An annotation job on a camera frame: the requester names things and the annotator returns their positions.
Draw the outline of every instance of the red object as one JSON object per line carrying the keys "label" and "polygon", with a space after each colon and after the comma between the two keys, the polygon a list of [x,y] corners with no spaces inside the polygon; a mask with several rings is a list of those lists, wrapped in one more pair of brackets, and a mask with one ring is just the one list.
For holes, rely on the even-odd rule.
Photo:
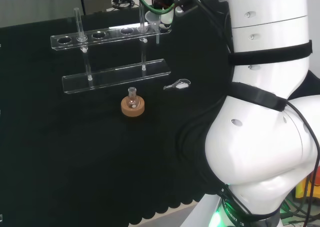
{"label": "red object", "polygon": [[[314,176],[314,172],[311,173],[310,181],[312,182]],[[318,167],[316,171],[316,176],[315,176],[315,183],[316,186],[320,186],[320,166]]]}

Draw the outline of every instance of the glass test tube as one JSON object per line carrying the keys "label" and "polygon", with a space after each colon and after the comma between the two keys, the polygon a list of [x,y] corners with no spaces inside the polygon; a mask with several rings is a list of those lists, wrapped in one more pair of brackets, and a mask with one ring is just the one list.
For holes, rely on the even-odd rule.
{"label": "glass test tube", "polygon": [[84,28],[82,26],[81,15],[79,8],[74,8],[74,16],[76,22],[76,28],[78,30],[78,40],[79,41],[86,41],[86,36],[84,33]]}
{"label": "glass test tube", "polygon": [[[139,13],[140,13],[140,29],[141,32],[146,31],[145,27],[145,7],[140,2],[139,3]],[[142,71],[146,71],[146,61],[147,61],[147,54],[146,54],[146,45],[148,40],[146,38],[140,38],[141,41],[141,65]]]}
{"label": "glass test tube", "polygon": [[[75,17],[75,22],[76,22],[76,28],[78,30],[77,39],[80,42],[85,42],[87,40],[87,36],[85,36],[85,33],[84,33],[84,27],[82,25],[79,8],[74,8],[74,17]],[[85,44],[85,45],[81,46],[80,49],[82,51],[82,57],[84,60],[84,66],[85,66],[86,75],[88,77],[89,86],[90,86],[90,88],[92,88],[94,84],[93,84],[93,78],[92,78],[92,74],[91,74],[91,66],[90,66],[89,56],[88,56],[88,49],[89,49],[88,45]]]}

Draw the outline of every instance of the green cable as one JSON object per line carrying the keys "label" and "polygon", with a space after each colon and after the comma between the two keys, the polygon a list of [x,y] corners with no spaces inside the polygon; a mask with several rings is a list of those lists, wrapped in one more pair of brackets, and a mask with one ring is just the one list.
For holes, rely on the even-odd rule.
{"label": "green cable", "polygon": [[150,12],[156,14],[156,15],[164,15],[164,14],[167,14],[169,13],[170,11],[172,11],[175,7],[175,4],[173,3],[169,8],[165,9],[165,10],[160,10],[160,9],[155,9],[155,8],[152,8],[151,6],[149,6],[145,0],[139,0],[143,5],[144,7],[146,7]]}

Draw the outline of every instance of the wall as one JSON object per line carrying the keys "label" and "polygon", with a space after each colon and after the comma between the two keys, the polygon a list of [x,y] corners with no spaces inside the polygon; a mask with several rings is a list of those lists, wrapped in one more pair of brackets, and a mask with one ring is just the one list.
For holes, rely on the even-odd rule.
{"label": "wall", "polygon": [[313,54],[310,57],[310,70],[320,78],[320,2],[308,0],[309,34],[312,40]]}
{"label": "wall", "polygon": [[73,16],[81,0],[0,0],[0,28]]}

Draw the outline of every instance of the clear acrylic shelf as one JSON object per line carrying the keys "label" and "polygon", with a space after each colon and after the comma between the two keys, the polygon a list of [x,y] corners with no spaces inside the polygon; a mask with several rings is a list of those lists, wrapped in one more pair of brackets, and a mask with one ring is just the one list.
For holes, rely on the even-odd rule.
{"label": "clear acrylic shelf", "polygon": [[78,32],[62,35],[53,35],[51,36],[51,47],[52,49],[59,51],[77,48],[84,45],[91,46],[155,35],[164,35],[169,34],[170,32],[171,30],[165,33],[160,33],[159,31],[154,30],[149,24],[145,25],[145,31],[143,32],[141,31],[140,24],[138,23],[129,25],[129,27],[128,25],[124,25],[85,31],[84,41],[81,41],[79,39]]}
{"label": "clear acrylic shelf", "polygon": [[79,93],[167,76],[171,73],[171,70],[164,59],[147,61],[145,64],[146,70],[143,70],[142,63],[136,63],[91,72],[90,77],[88,77],[86,72],[63,76],[63,91],[67,94]]}

